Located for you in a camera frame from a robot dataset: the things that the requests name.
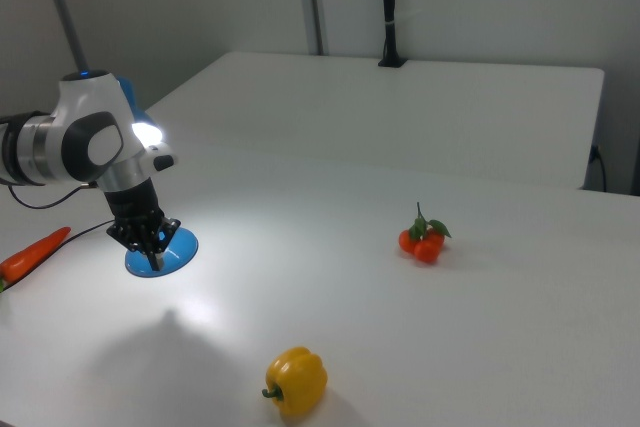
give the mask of white wall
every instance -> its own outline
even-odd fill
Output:
[[[301,0],[66,1],[90,66],[129,77],[143,108],[226,52],[310,49]]]
[[[0,0],[0,115],[51,111],[74,69],[53,0]]]
[[[629,192],[640,127],[638,0],[396,2],[398,48],[414,59],[603,69],[595,140],[602,146],[610,190]],[[331,55],[381,56],[382,0],[322,0],[322,5]],[[596,172],[588,180],[599,187]]]

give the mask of yellow bell pepper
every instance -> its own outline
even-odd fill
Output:
[[[294,347],[280,354],[267,369],[270,398],[284,415],[302,415],[318,403],[327,385],[322,359],[306,347]]]

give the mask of pepper stem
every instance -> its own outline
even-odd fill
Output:
[[[280,402],[284,400],[284,395],[282,395],[282,389],[277,385],[273,387],[273,390],[262,389],[262,395],[265,396],[267,399],[272,399],[273,397],[275,397]]]

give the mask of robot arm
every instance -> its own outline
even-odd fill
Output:
[[[65,76],[51,115],[0,119],[0,184],[95,182],[115,222],[107,233],[144,254],[154,270],[180,226],[158,206],[151,175],[176,162],[164,143],[143,145],[116,78],[105,71]]]

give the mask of green leaf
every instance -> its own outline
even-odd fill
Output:
[[[422,234],[418,231],[418,228],[415,225],[412,225],[409,228],[409,237],[411,237],[411,240],[420,240],[421,236]]]
[[[447,237],[451,238],[451,234],[449,233],[449,229],[447,229],[447,226],[444,225],[442,222],[440,222],[439,220],[430,220],[429,222],[427,222],[431,227],[433,227],[433,230],[435,230],[436,232],[438,232],[441,235],[446,235]]]
[[[424,217],[418,217],[414,223],[414,225],[424,233],[427,230],[427,221],[424,220]]]

